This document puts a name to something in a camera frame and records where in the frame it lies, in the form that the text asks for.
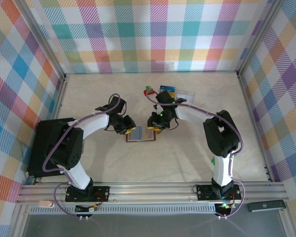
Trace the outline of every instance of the black bracket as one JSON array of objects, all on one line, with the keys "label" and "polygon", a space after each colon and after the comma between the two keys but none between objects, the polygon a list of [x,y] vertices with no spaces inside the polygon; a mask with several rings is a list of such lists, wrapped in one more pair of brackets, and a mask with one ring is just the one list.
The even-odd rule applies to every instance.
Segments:
[{"label": "black bracket", "polygon": [[[212,185],[196,185],[196,193],[198,201],[218,200],[216,193],[213,191]],[[239,185],[234,184],[220,200],[233,201],[232,194],[234,194],[235,200],[241,200]]]},{"label": "black bracket", "polygon": [[99,202],[98,197],[102,198],[101,201],[109,201],[110,196],[110,187],[109,186],[93,186],[91,192],[92,195],[83,195],[80,192],[76,191],[76,188],[69,186],[66,190],[66,202]]}]

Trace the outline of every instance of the black mount plate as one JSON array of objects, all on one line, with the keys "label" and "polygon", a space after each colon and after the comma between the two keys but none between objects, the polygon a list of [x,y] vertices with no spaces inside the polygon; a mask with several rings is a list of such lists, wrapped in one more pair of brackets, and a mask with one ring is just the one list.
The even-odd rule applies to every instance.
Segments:
[{"label": "black mount plate", "polygon": [[[230,189],[227,196],[223,196],[222,200],[233,200],[233,196],[230,193],[235,195],[235,200],[241,200],[241,194],[237,193],[239,190],[239,185],[234,184],[233,188]],[[212,185],[197,185],[196,186],[197,200],[217,200],[215,193],[212,190]]]},{"label": "black mount plate", "polygon": [[107,202],[110,196],[110,187],[109,186],[93,186],[93,195],[91,198],[86,198],[85,196],[73,192],[71,186],[67,188],[67,195],[65,198],[66,202],[98,202],[98,195],[101,194],[103,202]]}]

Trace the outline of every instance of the metal vent grate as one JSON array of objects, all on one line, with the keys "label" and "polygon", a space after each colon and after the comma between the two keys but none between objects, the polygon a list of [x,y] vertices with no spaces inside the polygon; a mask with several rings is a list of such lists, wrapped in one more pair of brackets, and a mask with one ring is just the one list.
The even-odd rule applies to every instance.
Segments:
[{"label": "metal vent grate", "polygon": [[[68,212],[74,212],[74,205],[67,205]],[[109,204],[102,205],[93,214],[185,214],[213,213],[215,205],[211,203],[198,204]],[[30,214],[63,214],[59,207],[43,208],[33,206]]]}]

